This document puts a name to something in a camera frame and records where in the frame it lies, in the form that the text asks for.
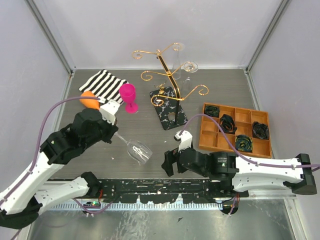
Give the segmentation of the clear champagne flute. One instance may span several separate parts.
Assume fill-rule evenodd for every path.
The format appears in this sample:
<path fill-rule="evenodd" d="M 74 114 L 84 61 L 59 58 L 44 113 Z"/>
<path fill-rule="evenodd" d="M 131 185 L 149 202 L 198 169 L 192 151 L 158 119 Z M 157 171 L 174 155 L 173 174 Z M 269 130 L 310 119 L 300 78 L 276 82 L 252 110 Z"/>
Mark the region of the clear champagne flute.
<path fill-rule="evenodd" d="M 195 61 L 186 61 L 183 65 L 183 68 L 187 72 L 187 77 L 183 81 L 182 91 L 183 94 L 187 94 L 191 90 L 192 86 L 191 74 L 198 71 L 199 65 Z"/>
<path fill-rule="evenodd" d="M 176 42 L 173 44 L 172 49 L 174 51 L 174 61 L 172 65 L 172 76 L 175 80 L 181 78 L 181 58 L 180 52 L 184 50 L 184 44 L 180 42 Z"/>

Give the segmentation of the clear round wine glass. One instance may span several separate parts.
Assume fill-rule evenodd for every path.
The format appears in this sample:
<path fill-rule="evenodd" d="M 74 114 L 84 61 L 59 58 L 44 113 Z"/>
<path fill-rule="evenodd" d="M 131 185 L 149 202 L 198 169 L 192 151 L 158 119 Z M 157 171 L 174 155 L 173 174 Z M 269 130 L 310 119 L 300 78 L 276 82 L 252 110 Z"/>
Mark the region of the clear round wine glass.
<path fill-rule="evenodd" d="M 125 140 L 118 132 L 114 134 L 120 138 L 127 146 L 128 155 L 138 162 L 139 165 L 145 165 L 151 158 L 153 152 L 142 142 L 137 140 Z"/>

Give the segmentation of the gold wine glass rack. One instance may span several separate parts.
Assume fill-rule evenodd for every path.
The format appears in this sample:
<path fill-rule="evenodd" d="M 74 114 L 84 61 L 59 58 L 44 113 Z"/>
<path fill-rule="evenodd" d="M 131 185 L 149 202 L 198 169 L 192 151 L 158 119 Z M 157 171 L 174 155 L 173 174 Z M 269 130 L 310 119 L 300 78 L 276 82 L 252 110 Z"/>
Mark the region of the gold wine glass rack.
<path fill-rule="evenodd" d="M 209 88 L 206 85 L 198 84 L 188 94 L 182 96 L 179 85 L 173 78 L 172 70 L 169 69 L 163 57 L 163 53 L 166 50 L 173 50 L 174 43 L 163 50 L 157 49 L 154 52 L 135 50 L 131 55 L 137 60 L 141 59 L 144 54 L 155 55 L 163 67 L 164 73 L 146 70 L 141 73 L 140 78 L 145 82 L 149 82 L 153 79 L 153 75 L 165 76 L 171 84 L 171 86 L 166 86 L 164 82 L 156 86 L 156 90 L 149 93 L 150 102 L 154 106 L 162 128 L 165 131 L 183 126 L 187 123 L 188 119 L 181 106 L 181 102 L 185 101 L 196 90 L 198 90 L 200 96 L 205 96 L 209 93 Z"/>

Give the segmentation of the pink plastic wine glass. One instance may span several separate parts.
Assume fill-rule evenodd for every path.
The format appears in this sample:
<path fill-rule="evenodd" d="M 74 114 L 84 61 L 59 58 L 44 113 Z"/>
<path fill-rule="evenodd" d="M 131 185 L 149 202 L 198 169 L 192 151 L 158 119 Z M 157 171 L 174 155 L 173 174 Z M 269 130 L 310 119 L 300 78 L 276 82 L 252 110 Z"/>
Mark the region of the pink plastic wine glass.
<path fill-rule="evenodd" d="M 138 112 L 138 104 L 136 100 L 136 88 L 130 83 L 123 84 L 119 88 L 119 94 L 123 102 L 125 103 L 125 111 L 129 114 L 135 114 Z"/>

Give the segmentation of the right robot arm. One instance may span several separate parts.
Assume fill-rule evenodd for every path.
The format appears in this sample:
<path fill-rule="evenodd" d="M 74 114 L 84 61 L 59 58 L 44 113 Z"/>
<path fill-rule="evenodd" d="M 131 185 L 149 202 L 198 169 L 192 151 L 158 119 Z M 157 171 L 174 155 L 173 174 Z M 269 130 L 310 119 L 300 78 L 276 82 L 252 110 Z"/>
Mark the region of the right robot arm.
<path fill-rule="evenodd" d="M 225 197 L 250 190 L 286 190 L 295 195 L 315 195 L 317 187 L 308 154 L 290 159 L 250 157 L 248 161 L 231 152 L 201 153 L 194 148 L 166 151 L 161 167 L 171 177 L 173 164 L 179 173 L 191 171 L 219 181 Z"/>

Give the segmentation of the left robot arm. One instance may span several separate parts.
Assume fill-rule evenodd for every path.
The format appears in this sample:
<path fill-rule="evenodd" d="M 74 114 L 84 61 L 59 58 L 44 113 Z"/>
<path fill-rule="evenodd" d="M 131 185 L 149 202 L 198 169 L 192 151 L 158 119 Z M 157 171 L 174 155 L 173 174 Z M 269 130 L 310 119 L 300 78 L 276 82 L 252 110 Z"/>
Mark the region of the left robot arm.
<path fill-rule="evenodd" d="M 55 188 L 43 191 L 40 188 L 89 147 L 100 141 L 110 144 L 119 129 L 116 123 L 115 113 L 86 108 L 75 115 L 73 123 L 50 134 L 40 146 L 36 162 L 32 162 L 11 186 L 1 192 L 1 227 L 19 230 L 64 201 L 97 197 L 102 187 L 91 171 Z"/>

